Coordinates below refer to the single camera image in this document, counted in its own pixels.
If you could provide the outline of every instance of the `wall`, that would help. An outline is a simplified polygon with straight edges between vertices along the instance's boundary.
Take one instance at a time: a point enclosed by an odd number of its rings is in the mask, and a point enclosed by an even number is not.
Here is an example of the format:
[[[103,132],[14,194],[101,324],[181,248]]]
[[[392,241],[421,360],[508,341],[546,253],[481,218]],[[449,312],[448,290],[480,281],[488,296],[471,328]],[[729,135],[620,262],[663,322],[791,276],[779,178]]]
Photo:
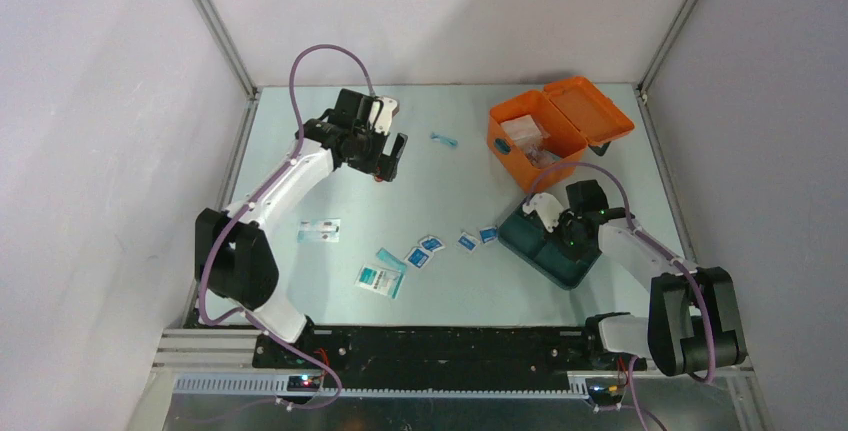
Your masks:
[[[702,0],[649,106],[777,429],[845,429],[848,0]]]
[[[258,84],[304,48],[348,47],[380,84],[635,82],[683,0],[213,0]],[[316,53],[299,83],[361,83]]]
[[[0,428],[123,429],[245,99],[191,0],[0,0]]]

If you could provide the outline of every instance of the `open lid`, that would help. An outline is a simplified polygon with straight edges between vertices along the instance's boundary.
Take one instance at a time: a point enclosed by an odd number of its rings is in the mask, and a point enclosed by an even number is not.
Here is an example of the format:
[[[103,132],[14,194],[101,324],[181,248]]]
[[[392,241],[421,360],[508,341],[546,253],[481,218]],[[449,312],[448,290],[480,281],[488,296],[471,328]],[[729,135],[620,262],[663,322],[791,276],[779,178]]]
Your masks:
[[[592,146],[625,136],[635,127],[612,100],[582,76],[548,84],[544,90],[548,100]]]

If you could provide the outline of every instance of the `white table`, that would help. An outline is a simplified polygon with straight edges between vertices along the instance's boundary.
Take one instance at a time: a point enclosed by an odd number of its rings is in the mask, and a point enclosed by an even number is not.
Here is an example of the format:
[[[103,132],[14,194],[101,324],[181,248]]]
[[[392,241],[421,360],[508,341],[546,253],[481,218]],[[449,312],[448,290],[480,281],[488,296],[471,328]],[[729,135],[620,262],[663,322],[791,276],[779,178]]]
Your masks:
[[[280,285],[288,287],[292,302],[318,324],[582,325],[586,317],[613,311],[647,316],[648,292],[605,256],[576,289],[563,291],[498,243],[473,255],[453,246],[461,230],[474,232],[498,222],[523,196],[486,146],[486,128],[492,106],[534,87],[378,86],[377,94],[400,102],[390,143],[394,133],[409,136],[397,178],[377,183],[342,167],[269,233]],[[604,157],[587,150],[583,159],[615,174],[642,225],[682,254],[631,86],[598,87],[633,120],[636,129],[613,142]],[[304,121],[332,107],[338,91],[337,87],[298,88]],[[264,88],[236,196],[252,191],[279,164],[295,129],[288,89]],[[431,141],[431,131],[457,139],[459,147]],[[597,179],[610,205],[621,205],[615,186],[590,169],[578,169],[552,192],[567,203],[565,184],[583,179]],[[298,244],[297,223],[323,218],[341,219],[340,242]],[[427,234],[449,242],[448,249],[423,270],[410,266],[397,299],[354,286],[363,264],[379,264],[375,253],[381,247],[402,259]],[[212,316],[230,307],[211,293],[208,305]],[[243,322],[239,317],[229,321]]]

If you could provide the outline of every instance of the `orange plastic case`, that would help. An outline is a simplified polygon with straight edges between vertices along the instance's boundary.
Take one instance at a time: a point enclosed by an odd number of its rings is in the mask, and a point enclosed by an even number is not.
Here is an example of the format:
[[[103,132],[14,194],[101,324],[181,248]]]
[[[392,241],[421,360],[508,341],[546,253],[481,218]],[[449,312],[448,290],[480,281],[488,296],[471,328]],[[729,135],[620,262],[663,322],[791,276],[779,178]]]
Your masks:
[[[537,168],[515,146],[501,123],[531,115],[550,136],[543,146],[560,161],[579,161],[588,146],[600,146],[633,131],[633,121],[588,79],[578,76],[531,90],[489,111],[489,148],[524,192],[547,168]],[[545,177],[536,188],[542,192],[574,172],[565,167]]]

